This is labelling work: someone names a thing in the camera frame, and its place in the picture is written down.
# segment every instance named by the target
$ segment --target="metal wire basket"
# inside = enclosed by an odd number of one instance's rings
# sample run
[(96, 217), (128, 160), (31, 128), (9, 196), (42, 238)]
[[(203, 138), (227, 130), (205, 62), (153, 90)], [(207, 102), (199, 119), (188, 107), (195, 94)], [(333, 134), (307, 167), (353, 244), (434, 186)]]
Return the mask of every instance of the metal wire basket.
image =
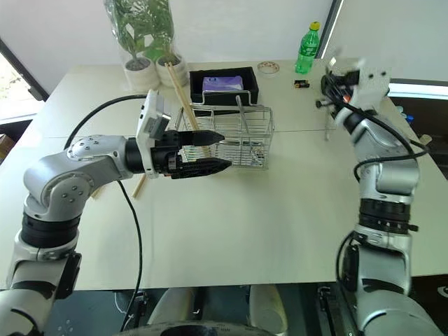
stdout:
[[(239, 96), (237, 103), (237, 106), (191, 104), (199, 128), (216, 131), (225, 140), (215, 143), (209, 149), (184, 146), (184, 160), (195, 161), (210, 155), (232, 161), (232, 165), (236, 167), (267, 168), (274, 134), (272, 110), (263, 105), (242, 106)], [(176, 128), (192, 129), (183, 112), (179, 113)]]

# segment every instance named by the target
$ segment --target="green leaves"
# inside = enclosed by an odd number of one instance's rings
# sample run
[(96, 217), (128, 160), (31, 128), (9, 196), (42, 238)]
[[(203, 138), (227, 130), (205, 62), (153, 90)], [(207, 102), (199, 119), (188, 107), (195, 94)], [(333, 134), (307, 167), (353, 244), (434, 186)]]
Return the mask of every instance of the green leaves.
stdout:
[(113, 34), (133, 59), (145, 50), (147, 35), (157, 41), (165, 56), (173, 54), (174, 24), (169, 0), (104, 0), (104, 6)]

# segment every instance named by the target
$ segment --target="robotic arm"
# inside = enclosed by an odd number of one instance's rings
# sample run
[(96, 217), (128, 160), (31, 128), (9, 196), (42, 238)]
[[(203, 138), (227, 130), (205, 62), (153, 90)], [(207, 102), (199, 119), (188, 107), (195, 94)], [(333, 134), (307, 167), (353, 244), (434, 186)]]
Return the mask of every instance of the robotic arm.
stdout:
[(407, 295), (411, 288), (409, 231), (410, 204), (419, 180), (414, 158), (385, 161), (378, 158), (405, 156), (408, 150), (384, 127), (400, 133), (384, 117), (377, 115), (379, 103), (387, 95), (389, 77), (385, 71), (359, 64), (344, 74), (330, 61), (322, 77), (325, 100), (317, 107), (331, 106), (335, 123), (351, 135), (360, 166), (359, 222), (344, 252), (343, 287), (356, 296), (356, 320), (364, 335), (441, 335), (430, 316)]
[(220, 172), (231, 162), (208, 157), (183, 162), (182, 146), (208, 146), (224, 137), (212, 131), (165, 131), (170, 117), (150, 91), (136, 138), (88, 136), (61, 153), (42, 158), (24, 175), (29, 196), (0, 292), (0, 335), (42, 335), (53, 303), (74, 289), (81, 255), (75, 252), (86, 201), (99, 187), (133, 174), (184, 179)]

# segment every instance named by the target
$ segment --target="wooden chopstick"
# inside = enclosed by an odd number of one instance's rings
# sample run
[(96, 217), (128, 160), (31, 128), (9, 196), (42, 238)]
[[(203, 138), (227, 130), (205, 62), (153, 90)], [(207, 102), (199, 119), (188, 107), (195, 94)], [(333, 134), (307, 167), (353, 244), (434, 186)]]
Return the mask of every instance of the wooden chopstick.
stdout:
[[(179, 84), (179, 79), (177, 78), (177, 75), (174, 72), (173, 64), (170, 62), (170, 63), (165, 63), (164, 65), (168, 69), (169, 76), (171, 77), (171, 81), (173, 82), (173, 85), (174, 85), (174, 90), (176, 91), (178, 99), (181, 101), (183, 110), (187, 114), (187, 117), (190, 121), (192, 130), (198, 131), (199, 125), (197, 124), (195, 114), (193, 113), (193, 110), (191, 109), (190, 103), (188, 102), (188, 98), (185, 96), (185, 92), (183, 91), (181, 85)], [(210, 148), (208, 146), (203, 146), (202, 150), (204, 152), (204, 155), (207, 158), (211, 157)]]
[(91, 198), (93, 198), (94, 200), (97, 199), (99, 197), (99, 194), (101, 194), (101, 191), (103, 190), (103, 188), (104, 188), (104, 185), (102, 185), (101, 187), (96, 189), (94, 192), (92, 192), (92, 194), (90, 195)]
[(146, 182), (146, 174), (143, 174), (143, 176), (140, 178), (140, 181), (137, 183), (134, 191), (132, 192), (132, 198), (137, 198), (140, 193), (141, 187), (143, 187), (143, 184)]

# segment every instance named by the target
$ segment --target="green plastic bottle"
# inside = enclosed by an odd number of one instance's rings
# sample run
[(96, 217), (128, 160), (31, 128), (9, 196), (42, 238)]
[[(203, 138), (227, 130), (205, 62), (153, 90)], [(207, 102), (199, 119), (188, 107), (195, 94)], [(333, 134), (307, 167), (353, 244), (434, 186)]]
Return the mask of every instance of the green plastic bottle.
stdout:
[(295, 63), (295, 72), (298, 74), (308, 74), (313, 66), (314, 57), (319, 47), (319, 35), (317, 31), (321, 27), (319, 22), (312, 22), (309, 31), (303, 36), (300, 43), (299, 57)]

